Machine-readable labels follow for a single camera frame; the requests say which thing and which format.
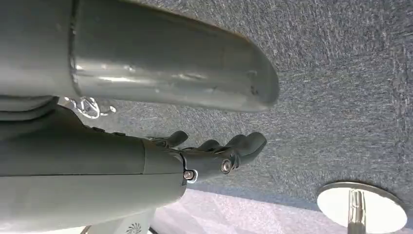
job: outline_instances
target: circular disc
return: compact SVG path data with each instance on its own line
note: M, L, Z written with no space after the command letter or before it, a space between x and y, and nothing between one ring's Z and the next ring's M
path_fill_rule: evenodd
M347 227L349 192L352 190L364 192L367 233L392 233L406 225L407 215L397 197L377 187L355 182L337 182L322 187L317 198L320 210L332 221Z

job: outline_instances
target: gray carpet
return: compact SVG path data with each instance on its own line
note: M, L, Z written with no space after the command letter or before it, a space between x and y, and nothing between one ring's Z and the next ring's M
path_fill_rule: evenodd
M275 64L279 103L227 113L111 101L118 113L85 123L132 136L190 135L186 146L262 132L255 164L194 188L316 209L317 189L357 180L413 208L413 2L146 0L258 44Z

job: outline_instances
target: screw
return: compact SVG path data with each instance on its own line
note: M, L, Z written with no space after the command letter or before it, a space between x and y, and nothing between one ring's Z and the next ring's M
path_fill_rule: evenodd
M221 164L221 171L222 171L224 174L228 174L228 173L231 171L231 168L232 168L232 163L231 163L231 161L229 161L229 159L224 159L224 160L222 161L222 164Z
M195 174L193 171L184 171L184 178L187 180L192 180Z

